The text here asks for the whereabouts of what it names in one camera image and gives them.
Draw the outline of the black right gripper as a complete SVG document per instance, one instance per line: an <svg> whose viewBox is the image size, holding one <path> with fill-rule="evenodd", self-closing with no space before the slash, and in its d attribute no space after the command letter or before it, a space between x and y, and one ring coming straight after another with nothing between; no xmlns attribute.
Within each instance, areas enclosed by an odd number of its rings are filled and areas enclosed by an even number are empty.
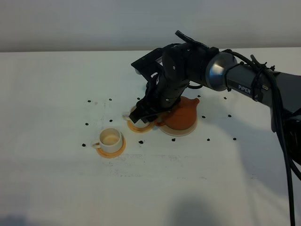
<svg viewBox="0 0 301 226"><path fill-rule="evenodd" d="M187 88L190 81L203 85L204 74L214 48L203 49L188 43L157 48L131 65L147 80L143 99L136 103L130 119L151 123L165 117Z"/></svg>

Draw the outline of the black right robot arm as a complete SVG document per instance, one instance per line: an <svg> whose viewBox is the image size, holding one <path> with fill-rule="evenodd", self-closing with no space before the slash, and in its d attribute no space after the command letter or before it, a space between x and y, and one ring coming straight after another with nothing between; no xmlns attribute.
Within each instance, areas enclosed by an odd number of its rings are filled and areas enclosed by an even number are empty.
<svg viewBox="0 0 301 226"><path fill-rule="evenodd" d="M301 78L267 68L231 50L183 43L158 48L132 63L147 80L145 96L130 114L153 121L171 110L191 81L215 91L232 89L278 109L284 132L301 130Z"/></svg>

